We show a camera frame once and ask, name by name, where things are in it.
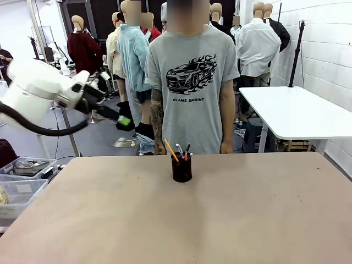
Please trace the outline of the person's right hand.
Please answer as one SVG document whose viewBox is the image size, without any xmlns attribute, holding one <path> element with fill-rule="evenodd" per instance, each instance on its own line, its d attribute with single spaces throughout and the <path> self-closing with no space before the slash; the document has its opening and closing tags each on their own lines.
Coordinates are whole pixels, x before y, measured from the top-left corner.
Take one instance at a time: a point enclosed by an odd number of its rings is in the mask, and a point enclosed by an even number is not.
<svg viewBox="0 0 352 264">
<path fill-rule="evenodd" d="M 166 155 L 166 154 L 167 154 L 167 151 L 162 140 L 156 140 L 154 155 Z"/>
</svg>

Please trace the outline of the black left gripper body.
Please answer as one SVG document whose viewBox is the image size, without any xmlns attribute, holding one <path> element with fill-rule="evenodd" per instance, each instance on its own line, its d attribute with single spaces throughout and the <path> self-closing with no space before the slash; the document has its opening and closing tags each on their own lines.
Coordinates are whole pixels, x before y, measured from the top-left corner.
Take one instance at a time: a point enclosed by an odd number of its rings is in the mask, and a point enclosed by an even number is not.
<svg viewBox="0 0 352 264">
<path fill-rule="evenodd" d="M 89 114 L 92 111 L 98 111 L 103 113 L 108 109 L 107 106 L 102 104 L 102 100 L 105 97 L 105 93 L 92 87 L 91 85 L 74 85 L 74 91 L 81 95 L 74 109 L 83 113 Z"/>
</svg>

